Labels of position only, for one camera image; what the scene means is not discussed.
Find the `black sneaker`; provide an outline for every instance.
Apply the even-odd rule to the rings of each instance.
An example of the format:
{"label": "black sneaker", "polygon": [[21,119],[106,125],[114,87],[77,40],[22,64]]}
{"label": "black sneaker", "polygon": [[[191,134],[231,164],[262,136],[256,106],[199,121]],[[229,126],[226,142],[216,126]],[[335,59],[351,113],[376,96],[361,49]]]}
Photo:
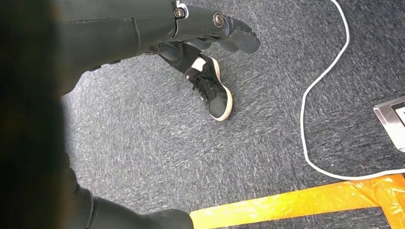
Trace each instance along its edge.
{"label": "black sneaker", "polygon": [[200,55],[189,68],[185,77],[198,89],[201,99],[210,115],[217,121],[229,117],[232,111],[232,94],[221,83],[221,72],[218,62],[211,57]]}

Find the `prosthetic finger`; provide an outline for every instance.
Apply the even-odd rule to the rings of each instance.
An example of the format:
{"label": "prosthetic finger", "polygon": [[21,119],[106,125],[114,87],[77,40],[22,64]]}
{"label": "prosthetic finger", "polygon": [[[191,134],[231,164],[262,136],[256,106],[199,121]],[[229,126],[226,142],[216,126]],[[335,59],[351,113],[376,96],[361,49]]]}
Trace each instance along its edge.
{"label": "prosthetic finger", "polygon": [[230,52],[254,53],[260,41],[244,22],[225,16],[217,10],[178,4],[175,10],[176,32],[172,41],[189,42],[196,47],[209,47],[218,42]]}

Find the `leg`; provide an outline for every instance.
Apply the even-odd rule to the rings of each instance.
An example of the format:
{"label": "leg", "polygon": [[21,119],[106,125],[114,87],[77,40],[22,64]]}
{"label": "leg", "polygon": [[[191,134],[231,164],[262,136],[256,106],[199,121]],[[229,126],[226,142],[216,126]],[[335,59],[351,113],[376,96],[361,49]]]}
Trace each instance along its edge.
{"label": "leg", "polygon": [[233,98],[221,82],[217,60],[202,55],[199,49],[186,43],[164,43],[159,50],[159,55],[193,84],[193,90],[198,89],[205,108],[215,120],[229,117]]}
{"label": "leg", "polygon": [[137,214],[79,186],[72,169],[68,170],[68,192],[73,194],[73,213],[67,229],[193,229],[186,212],[170,209],[148,215]]}

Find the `robotic hand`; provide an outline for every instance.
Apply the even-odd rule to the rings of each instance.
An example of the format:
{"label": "robotic hand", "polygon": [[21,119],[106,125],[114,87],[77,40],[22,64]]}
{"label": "robotic hand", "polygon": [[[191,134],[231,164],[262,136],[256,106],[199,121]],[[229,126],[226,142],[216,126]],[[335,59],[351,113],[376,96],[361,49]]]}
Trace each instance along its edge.
{"label": "robotic hand", "polygon": [[63,60],[63,93],[86,71],[142,54],[177,52],[170,42],[254,53],[256,34],[242,21],[176,0],[54,0]]}

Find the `yellow floor tape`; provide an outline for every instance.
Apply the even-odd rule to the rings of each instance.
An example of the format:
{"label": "yellow floor tape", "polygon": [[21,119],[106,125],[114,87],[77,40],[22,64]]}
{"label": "yellow floor tape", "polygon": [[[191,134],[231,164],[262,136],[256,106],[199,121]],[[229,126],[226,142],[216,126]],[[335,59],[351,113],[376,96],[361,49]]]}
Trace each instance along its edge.
{"label": "yellow floor tape", "polygon": [[341,182],[206,208],[190,215],[195,229],[214,229],[371,207],[381,207],[392,228],[405,229],[404,177]]}

